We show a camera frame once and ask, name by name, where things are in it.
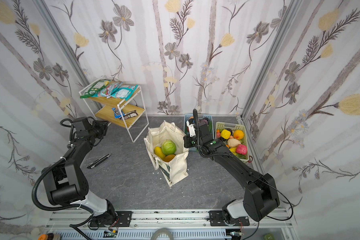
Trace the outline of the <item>green cabbage toy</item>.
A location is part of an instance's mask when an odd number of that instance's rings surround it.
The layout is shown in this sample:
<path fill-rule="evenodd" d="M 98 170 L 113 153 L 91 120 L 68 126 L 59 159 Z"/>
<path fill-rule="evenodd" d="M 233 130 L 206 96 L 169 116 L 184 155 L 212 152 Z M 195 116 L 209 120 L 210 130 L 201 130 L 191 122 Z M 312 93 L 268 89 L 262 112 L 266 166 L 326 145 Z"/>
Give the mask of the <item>green cabbage toy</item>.
<path fill-rule="evenodd" d="M 177 150 L 176 144 L 172 140 L 165 140 L 161 146 L 162 152 L 165 156 L 175 154 Z"/>

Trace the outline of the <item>blue candy bar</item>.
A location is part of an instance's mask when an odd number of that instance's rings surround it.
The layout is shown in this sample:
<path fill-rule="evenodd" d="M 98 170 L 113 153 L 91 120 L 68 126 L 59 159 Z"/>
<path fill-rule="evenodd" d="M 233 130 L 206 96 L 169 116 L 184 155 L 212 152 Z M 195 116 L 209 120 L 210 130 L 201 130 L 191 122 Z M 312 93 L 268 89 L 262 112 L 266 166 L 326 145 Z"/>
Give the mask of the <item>blue candy bar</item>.
<path fill-rule="evenodd" d="M 112 110 L 114 112 L 115 119 L 122 120 L 123 118 L 125 118 L 126 114 L 122 110 L 119 110 L 117 108 L 112 108 Z"/>

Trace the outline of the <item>orange bell pepper toy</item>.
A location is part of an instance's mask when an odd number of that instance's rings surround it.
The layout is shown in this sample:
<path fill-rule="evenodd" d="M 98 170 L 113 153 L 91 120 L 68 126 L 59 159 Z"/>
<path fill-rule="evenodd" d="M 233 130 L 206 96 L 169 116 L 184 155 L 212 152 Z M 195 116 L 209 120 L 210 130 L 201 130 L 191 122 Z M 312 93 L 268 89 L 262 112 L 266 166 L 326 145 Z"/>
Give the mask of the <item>orange bell pepper toy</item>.
<path fill-rule="evenodd" d="M 169 163 L 169 162 L 172 161 L 175 157 L 176 157 L 175 154 L 167 155 L 167 156 L 164 157 L 163 161 L 166 162 L 166 163 Z"/>

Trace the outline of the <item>cream canvas grocery bag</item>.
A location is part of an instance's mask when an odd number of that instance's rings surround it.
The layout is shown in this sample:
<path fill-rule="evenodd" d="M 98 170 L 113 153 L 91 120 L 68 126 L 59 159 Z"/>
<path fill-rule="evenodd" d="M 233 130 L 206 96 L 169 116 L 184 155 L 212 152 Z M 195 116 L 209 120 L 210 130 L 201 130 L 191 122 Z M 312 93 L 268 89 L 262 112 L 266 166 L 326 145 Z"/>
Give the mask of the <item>cream canvas grocery bag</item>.
<path fill-rule="evenodd" d="M 170 187 L 188 176 L 189 149 L 184 147 L 184 136 L 185 133 L 174 123 L 164 121 L 158 128 L 149 128 L 144 138 L 155 170 L 163 173 Z"/>

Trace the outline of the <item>yellow banana toy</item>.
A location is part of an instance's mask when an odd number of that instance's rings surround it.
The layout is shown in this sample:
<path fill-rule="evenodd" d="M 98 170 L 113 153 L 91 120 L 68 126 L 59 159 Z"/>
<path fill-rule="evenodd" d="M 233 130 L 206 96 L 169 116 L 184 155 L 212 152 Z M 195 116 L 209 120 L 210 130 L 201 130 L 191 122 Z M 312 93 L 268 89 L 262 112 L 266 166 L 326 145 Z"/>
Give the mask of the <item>yellow banana toy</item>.
<path fill-rule="evenodd" d="M 162 148 L 161 147 L 155 147 L 154 148 L 154 153 L 156 156 L 158 156 L 161 160 L 164 160 L 166 155 L 163 153 Z"/>

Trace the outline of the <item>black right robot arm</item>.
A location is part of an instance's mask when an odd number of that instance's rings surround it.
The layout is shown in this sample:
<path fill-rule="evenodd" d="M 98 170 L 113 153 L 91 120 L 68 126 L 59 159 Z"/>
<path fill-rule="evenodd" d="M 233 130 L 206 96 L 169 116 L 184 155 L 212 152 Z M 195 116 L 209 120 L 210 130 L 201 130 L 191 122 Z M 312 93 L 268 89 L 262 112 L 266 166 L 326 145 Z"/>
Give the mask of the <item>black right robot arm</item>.
<path fill-rule="evenodd" d="M 187 121 L 189 133 L 184 136 L 185 148 L 196 148 L 201 157 L 211 159 L 228 171 L 244 189 L 242 209 L 244 216 L 256 222 L 269 217 L 279 207 L 279 195 L 274 178 L 262 175 L 247 166 L 225 145 L 215 139 L 207 124 L 199 120 L 198 111 L 193 109 L 193 119 Z"/>

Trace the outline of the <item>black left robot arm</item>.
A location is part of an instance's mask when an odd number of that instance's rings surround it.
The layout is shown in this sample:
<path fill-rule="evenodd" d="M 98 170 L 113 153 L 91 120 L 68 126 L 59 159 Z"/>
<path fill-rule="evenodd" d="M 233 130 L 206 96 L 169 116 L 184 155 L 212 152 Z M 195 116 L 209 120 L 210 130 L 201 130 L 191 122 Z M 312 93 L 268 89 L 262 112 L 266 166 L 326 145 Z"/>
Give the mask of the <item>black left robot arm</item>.
<path fill-rule="evenodd" d="M 129 227 L 132 212 L 117 212 L 110 201 L 92 193 L 81 169 L 87 154 L 106 136 L 108 122 L 81 117 L 63 119 L 60 125 L 70 129 L 68 150 L 56 163 L 42 170 L 31 193 L 34 205 L 49 212 L 86 210 L 90 213 L 86 223 L 91 228 Z"/>

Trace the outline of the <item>blue plastic vegetable basket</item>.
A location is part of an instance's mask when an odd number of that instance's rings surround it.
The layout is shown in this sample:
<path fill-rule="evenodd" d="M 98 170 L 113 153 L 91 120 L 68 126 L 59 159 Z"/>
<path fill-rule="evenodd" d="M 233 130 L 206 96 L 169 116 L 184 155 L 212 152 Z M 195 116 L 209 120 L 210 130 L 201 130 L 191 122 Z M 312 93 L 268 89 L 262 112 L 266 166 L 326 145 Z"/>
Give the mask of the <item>blue plastic vegetable basket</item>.
<path fill-rule="evenodd" d="M 210 115 L 198 116 L 200 126 L 206 125 L 210 131 L 210 135 L 214 138 L 213 118 Z M 196 145 L 196 131 L 190 130 L 190 126 L 196 127 L 193 114 L 186 114 L 184 118 L 184 147 L 191 151 L 197 151 Z"/>

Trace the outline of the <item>yellow citron toy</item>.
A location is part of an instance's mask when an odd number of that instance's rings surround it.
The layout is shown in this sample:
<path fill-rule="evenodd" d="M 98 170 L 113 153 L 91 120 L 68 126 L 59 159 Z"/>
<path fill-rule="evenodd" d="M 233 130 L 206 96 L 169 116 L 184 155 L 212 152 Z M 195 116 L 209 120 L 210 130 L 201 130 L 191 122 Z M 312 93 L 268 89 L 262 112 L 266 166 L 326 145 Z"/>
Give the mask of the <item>yellow citron toy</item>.
<path fill-rule="evenodd" d="M 221 138 L 223 138 L 224 140 L 228 140 L 231 136 L 231 131 L 227 130 L 227 129 L 224 129 L 220 132 L 220 136 Z"/>

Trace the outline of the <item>green plastic fruit basket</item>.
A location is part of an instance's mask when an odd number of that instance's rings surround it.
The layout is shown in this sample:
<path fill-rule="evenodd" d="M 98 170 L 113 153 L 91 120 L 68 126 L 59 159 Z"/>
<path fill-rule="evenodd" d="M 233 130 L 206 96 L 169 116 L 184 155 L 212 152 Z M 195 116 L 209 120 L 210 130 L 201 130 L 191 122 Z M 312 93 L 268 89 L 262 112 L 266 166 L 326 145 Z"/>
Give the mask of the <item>green plastic fruit basket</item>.
<path fill-rule="evenodd" d="M 252 161 L 249 155 L 244 125 L 217 122 L 215 127 L 215 137 L 221 140 L 223 145 L 242 162 L 249 163 Z"/>

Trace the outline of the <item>beige pear toy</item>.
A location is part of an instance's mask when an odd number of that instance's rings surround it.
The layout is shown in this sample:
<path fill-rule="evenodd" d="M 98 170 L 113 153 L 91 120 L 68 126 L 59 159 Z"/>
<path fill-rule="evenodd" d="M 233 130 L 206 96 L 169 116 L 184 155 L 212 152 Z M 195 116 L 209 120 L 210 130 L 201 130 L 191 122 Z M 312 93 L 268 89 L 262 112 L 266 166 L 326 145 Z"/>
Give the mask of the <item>beige pear toy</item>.
<path fill-rule="evenodd" d="M 227 144 L 229 148 L 236 148 L 238 145 L 241 145 L 240 140 L 236 140 L 235 138 L 228 139 Z"/>

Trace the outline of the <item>black pen on table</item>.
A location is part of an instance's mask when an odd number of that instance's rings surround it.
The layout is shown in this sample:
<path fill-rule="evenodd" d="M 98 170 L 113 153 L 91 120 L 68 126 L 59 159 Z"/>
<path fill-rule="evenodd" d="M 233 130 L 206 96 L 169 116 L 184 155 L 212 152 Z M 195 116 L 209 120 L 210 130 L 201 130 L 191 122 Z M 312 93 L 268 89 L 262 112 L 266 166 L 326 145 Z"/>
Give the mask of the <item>black pen on table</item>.
<path fill-rule="evenodd" d="M 93 169 L 95 167 L 97 167 L 98 165 L 100 165 L 102 162 L 104 162 L 105 160 L 107 160 L 109 157 L 111 156 L 111 153 L 108 153 L 104 156 L 102 156 L 101 158 L 99 158 L 98 160 L 88 164 L 86 166 L 87 169 Z"/>

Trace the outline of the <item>orange fruit toy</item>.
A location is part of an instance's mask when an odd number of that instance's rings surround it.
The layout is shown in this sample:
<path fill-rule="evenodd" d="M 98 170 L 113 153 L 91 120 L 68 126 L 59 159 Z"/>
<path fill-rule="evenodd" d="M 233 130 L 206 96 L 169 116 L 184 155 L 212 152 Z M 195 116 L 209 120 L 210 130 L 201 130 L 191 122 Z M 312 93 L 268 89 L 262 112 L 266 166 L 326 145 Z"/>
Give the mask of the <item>orange fruit toy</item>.
<path fill-rule="evenodd" d="M 242 130 L 235 130 L 233 133 L 233 138 L 236 140 L 242 140 L 245 137 L 245 133 Z"/>

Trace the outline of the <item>red teal snack packet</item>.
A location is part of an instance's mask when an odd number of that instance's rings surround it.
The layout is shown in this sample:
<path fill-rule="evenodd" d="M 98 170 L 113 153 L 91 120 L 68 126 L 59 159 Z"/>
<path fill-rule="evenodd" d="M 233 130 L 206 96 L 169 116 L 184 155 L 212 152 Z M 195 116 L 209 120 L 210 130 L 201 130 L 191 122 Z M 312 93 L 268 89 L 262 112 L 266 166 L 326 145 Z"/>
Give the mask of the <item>red teal snack packet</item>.
<path fill-rule="evenodd" d="M 123 85 L 123 82 L 109 82 L 99 93 L 98 97 L 109 98 L 112 93 L 120 88 Z"/>

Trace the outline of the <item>green snack packet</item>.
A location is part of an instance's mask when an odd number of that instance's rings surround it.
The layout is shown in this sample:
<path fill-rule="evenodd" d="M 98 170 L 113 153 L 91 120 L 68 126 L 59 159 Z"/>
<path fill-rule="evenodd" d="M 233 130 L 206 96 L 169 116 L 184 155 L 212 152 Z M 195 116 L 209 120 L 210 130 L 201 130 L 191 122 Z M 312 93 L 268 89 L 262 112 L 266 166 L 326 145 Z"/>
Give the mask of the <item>green snack packet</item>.
<path fill-rule="evenodd" d="M 98 80 L 93 83 L 81 96 L 81 99 L 91 98 L 109 84 L 108 80 Z"/>

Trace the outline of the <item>pink dragon fruit toy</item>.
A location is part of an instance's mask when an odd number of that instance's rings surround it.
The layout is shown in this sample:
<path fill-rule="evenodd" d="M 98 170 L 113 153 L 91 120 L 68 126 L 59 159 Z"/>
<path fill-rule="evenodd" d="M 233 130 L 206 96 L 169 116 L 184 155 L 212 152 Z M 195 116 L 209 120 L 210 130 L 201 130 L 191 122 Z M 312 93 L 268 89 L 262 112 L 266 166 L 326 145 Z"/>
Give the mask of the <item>pink dragon fruit toy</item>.
<path fill-rule="evenodd" d="M 236 147 L 236 153 L 240 155 L 246 155 L 248 153 L 248 148 L 245 145 L 238 145 Z"/>

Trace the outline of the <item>dark brown candy bar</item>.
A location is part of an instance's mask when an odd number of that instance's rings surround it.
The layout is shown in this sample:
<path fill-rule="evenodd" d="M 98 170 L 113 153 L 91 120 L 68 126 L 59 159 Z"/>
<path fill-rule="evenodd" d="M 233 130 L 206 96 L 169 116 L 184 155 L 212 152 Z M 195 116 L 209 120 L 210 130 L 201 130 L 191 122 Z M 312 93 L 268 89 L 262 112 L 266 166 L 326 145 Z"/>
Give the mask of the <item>dark brown candy bar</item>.
<path fill-rule="evenodd" d="M 138 116 L 139 116 L 139 114 L 137 113 L 136 110 L 134 110 L 134 111 L 131 111 L 131 112 L 126 113 L 126 114 L 123 116 L 123 118 L 124 118 L 124 120 L 128 120 L 128 119 L 135 118 L 135 117 L 138 117 Z"/>

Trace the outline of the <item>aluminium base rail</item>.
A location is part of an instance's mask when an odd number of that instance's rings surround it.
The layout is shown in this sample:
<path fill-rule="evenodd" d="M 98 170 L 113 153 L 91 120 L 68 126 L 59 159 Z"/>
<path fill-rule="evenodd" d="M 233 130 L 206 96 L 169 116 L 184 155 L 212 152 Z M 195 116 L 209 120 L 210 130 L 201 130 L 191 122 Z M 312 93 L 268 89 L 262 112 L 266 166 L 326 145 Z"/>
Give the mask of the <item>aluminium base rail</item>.
<path fill-rule="evenodd" d="M 276 209 L 270 218 L 256 222 L 249 217 L 224 221 L 219 209 L 121 210 L 113 227 L 84 224 L 79 232 L 70 224 L 84 221 L 88 214 L 72 210 L 53 212 L 44 232 L 60 235 L 63 240 L 296 240 L 298 236 L 284 209 Z"/>

